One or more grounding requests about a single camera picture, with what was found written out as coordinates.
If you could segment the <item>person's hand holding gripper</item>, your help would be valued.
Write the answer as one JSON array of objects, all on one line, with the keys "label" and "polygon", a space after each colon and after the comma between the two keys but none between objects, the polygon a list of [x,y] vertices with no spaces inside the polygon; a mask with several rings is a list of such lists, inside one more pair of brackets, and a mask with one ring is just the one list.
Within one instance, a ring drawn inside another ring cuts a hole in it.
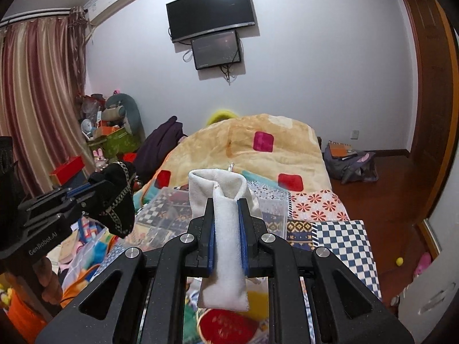
[{"label": "person's hand holding gripper", "polygon": [[50,259],[43,257],[34,264],[33,268],[40,285],[43,287],[42,299],[52,305],[59,305],[63,291],[58,280],[58,275],[52,269]]}]

